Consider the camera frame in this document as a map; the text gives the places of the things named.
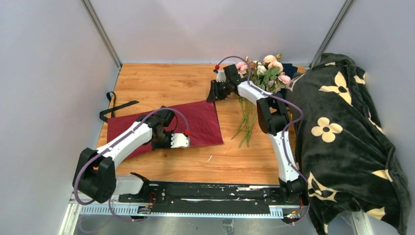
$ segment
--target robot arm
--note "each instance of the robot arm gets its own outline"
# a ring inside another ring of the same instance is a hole
[[[129,129],[106,145],[92,150],[86,148],[81,152],[72,185],[81,168],[97,154],[102,154],[82,173],[78,190],[93,200],[103,203],[112,195],[142,194],[147,197],[148,180],[138,174],[115,175],[119,164],[141,145],[151,143],[153,150],[158,148],[187,148],[189,137],[183,133],[173,133],[164,128],[169,126],[174,117],[171,110],[161,110],[141,123],[146,115],[140,116]]]
[[[285,202],[297,199],[301,194],[303,182],[296,170],[294,156],[290,148],[288,130],[283,131],[289,123],[288,113],[285,104],[266,96],[271,94],[256,87],[254,84],[248,84],[246,78],[241,78],[235,65],[224,67],[226,79],[222,82],[211,81],[211,88],[208,102],[225,99],[232,92],[248,99],[257,107],[258,122],[262,132],[264,132],[271,141],[279,167],[280,193]]]

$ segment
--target gray wall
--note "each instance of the gray wall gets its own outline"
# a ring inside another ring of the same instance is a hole
[[[310,63],[344,0],[91,0],[123,62]]]
[[[116,69],[79,0],[0,1],[0,231],[55,235]]]
[[[409,235],[415,234],[414,9],[413,0],[357,0],[327,49],[350,56],[367,71],[367,87],[383,130],[409,178]],[[376,219],[371,223],[375,235],[396,234]]]

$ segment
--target black fleece blanket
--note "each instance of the black fleece blanket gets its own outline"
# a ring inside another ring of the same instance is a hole
[[[349,57],[323,54],[293,79],[287,100],[304,118],[295,126],[296,157],[308,179],[310,218],[319,235],[343,211],[360,211],[406,234],[407,179],[384,135],[365,87],[365,71]],[[290,107],[293,118],[299,113]]]

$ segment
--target maroon fabric mat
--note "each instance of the maroon fabric mat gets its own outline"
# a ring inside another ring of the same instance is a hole
[[[190,147],[223,144],[219,120],[214,103],[198,101],[170,106],[170,108],[178,110],[187,118],[190,129]],[[109,118],[107,142],[110,142],[117,136],[121,135],[134,123],[134,121],[136,121],[140,115],[148,114],[151,111],[123,117]],[[184,123],[182,116],[177,115],[177,118],[179,123],[175,132],[183,133],[186,129],[186,124]],[[170,125],[166,127],[166,130],[173,130],[175,126],[176,118],[174,118]],[[132,152],[127,159],[150,151],[152,151],[150,143],[142,145]]]

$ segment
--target wooden table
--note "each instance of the wooden table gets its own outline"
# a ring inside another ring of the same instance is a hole
[[[214,65],[124,64],[115,87],[117,104],[140,103],[116,111],[117,117],[205,100]],[[136,172],[149,180],[278,184],[278,165],[268,137],[254,125],[250,146],[238,148],[243,137],[231,137],[241,121],[237,99],[216,102],[224,144],[189,149],[156,150],[123,161],[117,174]],[[98,146],[107,142],[105,123]],[[290,130],[294,149],[295,134]]]

